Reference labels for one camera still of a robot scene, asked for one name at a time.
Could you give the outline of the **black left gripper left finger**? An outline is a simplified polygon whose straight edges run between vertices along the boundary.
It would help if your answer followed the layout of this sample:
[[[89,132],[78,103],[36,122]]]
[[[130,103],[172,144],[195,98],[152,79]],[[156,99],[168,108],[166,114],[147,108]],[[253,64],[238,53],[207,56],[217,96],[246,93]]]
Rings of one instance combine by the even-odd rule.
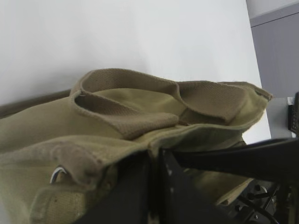
[[[149,150],[123,159],[116,186],[76,223],[158,224],[158,171],[158,155]]]

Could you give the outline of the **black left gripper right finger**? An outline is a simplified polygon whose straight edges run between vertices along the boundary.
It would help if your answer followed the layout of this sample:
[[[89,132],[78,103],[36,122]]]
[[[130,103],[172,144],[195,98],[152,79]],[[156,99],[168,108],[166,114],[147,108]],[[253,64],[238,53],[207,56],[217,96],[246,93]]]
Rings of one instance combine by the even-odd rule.
[[[299,140],[272,139],[214,151],[163,150],[179,167],[234,174],[269,182],[299,183]]]

